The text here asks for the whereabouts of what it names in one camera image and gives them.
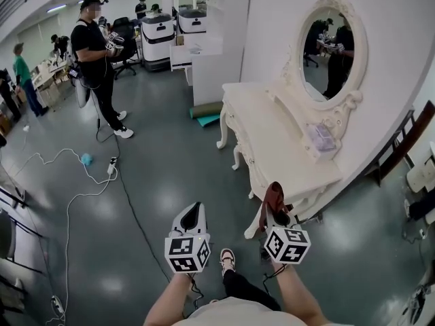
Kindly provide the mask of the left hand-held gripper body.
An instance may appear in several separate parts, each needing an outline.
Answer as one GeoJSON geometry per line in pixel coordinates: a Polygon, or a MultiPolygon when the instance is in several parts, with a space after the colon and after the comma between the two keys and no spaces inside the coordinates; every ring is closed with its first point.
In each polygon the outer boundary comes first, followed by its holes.
{"type": "Polygon", "coordinates": [[[175,228],[165,238],[164,256],[174,273],[200,273],[211,255],[207,227],[182,232],[175,228]]]}

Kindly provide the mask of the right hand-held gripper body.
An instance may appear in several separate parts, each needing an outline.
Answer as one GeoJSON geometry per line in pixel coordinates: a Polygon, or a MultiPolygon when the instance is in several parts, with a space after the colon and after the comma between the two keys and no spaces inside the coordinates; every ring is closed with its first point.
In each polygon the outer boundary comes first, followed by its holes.
{"type": "Polygon", "coordinates": [[[308,232],[294,228],[272,227],[264,249],[277,264],[298,265],[311,247],[308,232]]]}

